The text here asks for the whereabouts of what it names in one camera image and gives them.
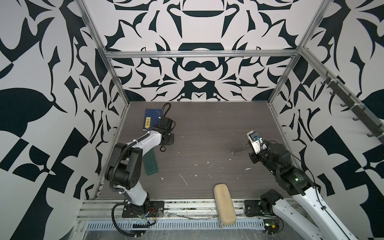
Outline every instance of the yellow label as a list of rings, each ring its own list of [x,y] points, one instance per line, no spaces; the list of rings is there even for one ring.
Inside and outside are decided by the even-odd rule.
[[[149,128],[150,125],[151,125],[151,118],[147,117],[145,120],[145,128]]]

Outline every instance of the brown wood grain surface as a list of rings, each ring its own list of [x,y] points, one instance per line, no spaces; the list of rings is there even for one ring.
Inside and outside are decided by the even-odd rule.
[[[142,136],[145,109],[163,104],[132,102],[119,142]],[[283,143],[267,103],[172,102],[167,117],[176,121],[175,144],[165,152],[154,148],[158,173],[147,176],[144,165],[141,171],[140,182],[151,198],[214,198],[219,183],[228,186],[231,197],[260,197],[270,189],[288,196],[261,163],[252,164],[249,151],[236,156],[230,152],[247,143],[252,130],[264,140]],[[122,198],[108,189],[107,181],[104,185],[99,199]]]

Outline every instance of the black and white pattern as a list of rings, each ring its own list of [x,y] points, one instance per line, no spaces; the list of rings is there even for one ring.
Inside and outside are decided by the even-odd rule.
[[[335,0],[309,50],[379,118],[384,119],[384,3]]]
[[[294,49],[320,0],[86,0],[109,51]]]
[[[268,100],[289,57],[113,59],[130,101]]]
[[[73,0],[1,1],[0,21],[1,238],[66,239],[124,103]]]
[[[300,58],[273,106],[292,153],[359,239],[384,237],[384,146]]]

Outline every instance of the white scratch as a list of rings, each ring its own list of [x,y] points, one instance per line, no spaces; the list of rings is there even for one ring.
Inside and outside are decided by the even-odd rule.
[[[180,177],[184,180],[185,184],[188,186],[187,182],[185,181],[185,179],[183,178],[183,176],[181,176],[181,174],[179,174]]]

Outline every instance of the patterned wall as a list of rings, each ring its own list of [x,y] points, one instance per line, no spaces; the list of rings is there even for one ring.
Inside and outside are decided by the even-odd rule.
[[[112,64],[131,101],[268,100],[289,57],[135,58]]]
[[[335,0],[309,44],[381,119],[383,9],[380,0]],[[278,120],[343,223],[359,239],[384,237],[384,146],[367,137],[368,128],[352,120],[352,111],[322,81],[301,58],[273,103]]]
[[[295,49],[320,2],[86,0],[109,51]],[[287,59],[115,59],[113,64],[132,101],[244,101],[268,100]]]
[[[1,239],[63,239],[124,103],[73,0],[0,3]]]

